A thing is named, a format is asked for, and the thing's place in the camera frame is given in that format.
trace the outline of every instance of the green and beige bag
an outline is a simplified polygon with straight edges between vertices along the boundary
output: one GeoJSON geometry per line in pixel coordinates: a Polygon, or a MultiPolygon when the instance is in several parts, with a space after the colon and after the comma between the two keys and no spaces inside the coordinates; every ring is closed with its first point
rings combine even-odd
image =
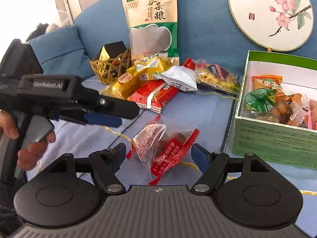
{"type": "Polygon", "coordinates": [[[159,54],[179,64],[177,0],[122,0],[133,59],[159,54]]]}

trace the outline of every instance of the blue cushion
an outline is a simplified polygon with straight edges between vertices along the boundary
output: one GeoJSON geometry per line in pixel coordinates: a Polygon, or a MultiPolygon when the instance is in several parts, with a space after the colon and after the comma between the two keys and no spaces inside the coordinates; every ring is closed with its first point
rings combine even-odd
{"type": "Polygon", "coordinates": [[[94,73],[76,26],[68,26],[29,41],[44,74],[69,74],[84,80],[94,73]]]}
{"type": "MultiPolygon", "coordinates": [[[[234,22],[228,0],[177,0],[180,61],[187,57],[206,59],[242,74],[248,50],[265,51],[251,41],[234,22]]],[[[315,19],[317,0],[311,0],[315,19]]],[[[317,21],[308,41],[290,54],[317,59],[317,21]]],[[[100,0],[76,19],[80,39],[90,58],[101,46],[123,40],[129,33],[122,0],[100,0]]]]}

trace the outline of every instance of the wicker basket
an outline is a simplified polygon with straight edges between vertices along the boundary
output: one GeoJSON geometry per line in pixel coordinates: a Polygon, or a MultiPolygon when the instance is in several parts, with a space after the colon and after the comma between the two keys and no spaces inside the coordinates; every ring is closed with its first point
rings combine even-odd
{"type": "Polygon", "coordinates": [[[89,61],[94,73],[103,84],[110,84],[116,81],[128,68],[131,67],[131,52],[128,48],[123,54],[108,60],[89,61]]]}

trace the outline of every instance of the curtain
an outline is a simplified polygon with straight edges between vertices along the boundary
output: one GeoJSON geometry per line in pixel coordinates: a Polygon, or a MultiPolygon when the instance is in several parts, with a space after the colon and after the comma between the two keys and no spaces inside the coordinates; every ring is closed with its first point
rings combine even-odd
{"type": "Polygon", "coordinates": [[[13,39],[24,42],[39,23],[58,23],[55,0],[0,0],[0,60],[13,39]]]}

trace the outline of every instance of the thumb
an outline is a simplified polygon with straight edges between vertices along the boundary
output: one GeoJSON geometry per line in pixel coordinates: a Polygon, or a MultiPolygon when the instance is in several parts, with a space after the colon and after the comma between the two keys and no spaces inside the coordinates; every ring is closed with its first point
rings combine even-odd
{"type": "Polygon", "coordinates": [[[19,131],[16,127],[16,123],[12,115],[9,113],[0,111],[0,127],[3,128],[5,134],[7,134],[11,139],[17,139],[19,137],[19,131]]]}

